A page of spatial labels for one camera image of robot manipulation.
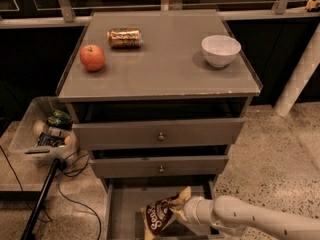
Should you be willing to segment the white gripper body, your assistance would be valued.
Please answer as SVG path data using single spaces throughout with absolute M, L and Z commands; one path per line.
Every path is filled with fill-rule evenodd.
M 214 214 L 214 201 L 201 196 L 192 196 L 184 205 L 186 222 L 190 225 L 213 226 L 217 221 Z

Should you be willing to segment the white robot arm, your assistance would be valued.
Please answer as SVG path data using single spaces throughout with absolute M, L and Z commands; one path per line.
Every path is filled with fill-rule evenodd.
M 320 240 L 319 219 L 254 206 L 231 196 L 214 200 L 193 196 L 183 211 L 189 223 L 233 236 L 242 236 L 251 227 L 278 240 Z

